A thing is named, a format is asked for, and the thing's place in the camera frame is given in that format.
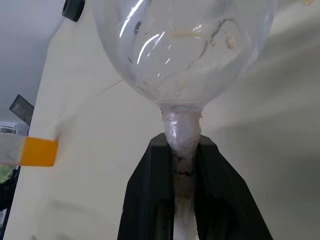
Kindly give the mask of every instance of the black knob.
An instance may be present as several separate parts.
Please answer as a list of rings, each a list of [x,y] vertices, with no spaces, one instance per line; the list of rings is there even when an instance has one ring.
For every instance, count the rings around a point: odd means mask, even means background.
[[[85,0],[65,0],[62,16],[77,22],[84,10]]]

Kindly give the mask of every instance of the green object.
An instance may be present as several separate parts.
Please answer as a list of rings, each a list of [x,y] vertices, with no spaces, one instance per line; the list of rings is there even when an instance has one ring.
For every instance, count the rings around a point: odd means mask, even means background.
[[[14,166],[0,165],[0,184],[8,180],[14,169]]]

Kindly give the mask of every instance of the white surface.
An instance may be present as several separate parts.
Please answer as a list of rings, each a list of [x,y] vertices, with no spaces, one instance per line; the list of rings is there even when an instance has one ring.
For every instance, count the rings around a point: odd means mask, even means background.
[[[283,1],[253,69],[203,112],[275,240],[320,239],[320,1]],[[112,69],[90,5],[53,38],[31,124],[59,137],[52,168],[21,170],[5,240],[116,239],[127,181],[161,112]]]
[[[64,0],[0,1],[0,121],[23,123],[9,107],[18,94],[36,103],[50,38]]]

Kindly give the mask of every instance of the white wall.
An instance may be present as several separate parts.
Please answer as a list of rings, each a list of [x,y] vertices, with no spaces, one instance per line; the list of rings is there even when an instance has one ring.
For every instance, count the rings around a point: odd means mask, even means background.
[[[21,122],[10,110],[18,94],[35,105],[48,44],[64,0],[0,1],[0,121]]]

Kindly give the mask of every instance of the glass bulb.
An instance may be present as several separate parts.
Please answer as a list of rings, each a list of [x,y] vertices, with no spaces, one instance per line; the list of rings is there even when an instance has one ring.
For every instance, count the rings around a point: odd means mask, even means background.
[[[162,110],[202,109],[256,60],[277,0],[92,0],[114,67]]]

